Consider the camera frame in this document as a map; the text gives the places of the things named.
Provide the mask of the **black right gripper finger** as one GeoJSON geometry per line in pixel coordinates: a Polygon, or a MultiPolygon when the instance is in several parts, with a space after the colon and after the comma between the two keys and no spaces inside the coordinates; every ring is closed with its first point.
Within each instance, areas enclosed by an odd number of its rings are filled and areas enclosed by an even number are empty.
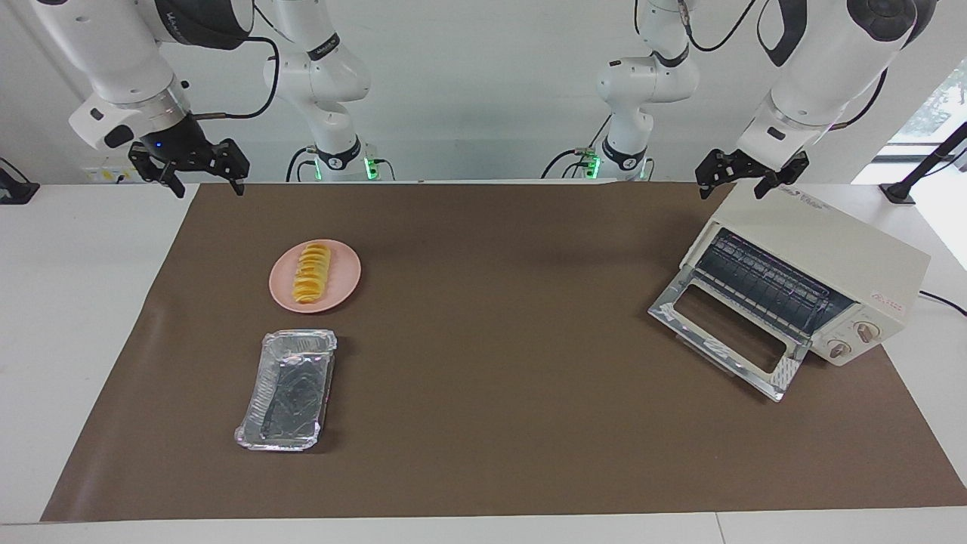
{"type": "Polygon", "coordinates": [[[215,145],[215,175],[227,180],[236,196],[244,196],[249,169],[251,163],[233,139],[215,145]]]}
{"type": "Polygon", "coordinates": [[[159,184],[172,190],[177,199],[183,199],[184,184],[176,175],[177,169],[172,161],[163,161],[163,165],[158,166],[143,144],[132,144],[128,149],[128,159],[146,183],[159,184]]]}

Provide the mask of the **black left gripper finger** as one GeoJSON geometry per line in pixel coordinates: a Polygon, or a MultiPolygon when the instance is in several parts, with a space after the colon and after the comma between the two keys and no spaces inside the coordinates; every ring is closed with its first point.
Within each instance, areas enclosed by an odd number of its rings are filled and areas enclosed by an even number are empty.
{"type": "Polygon", "coordinates": [[[708,199],[715,188],[736,179],[734,162],[734,155],[721,149],[712,149],[705,155],[695,169],[701,199],[708,199]]]}
{"type": "Polygon", "coordinates": [[[754,196],[756,199],[763,199],[770,190],[780,188],[783,185],[794,184],[808,166],[809,158],[807,152],[798,152],[780,170],[767,170],[755,186],[754,196]]]}

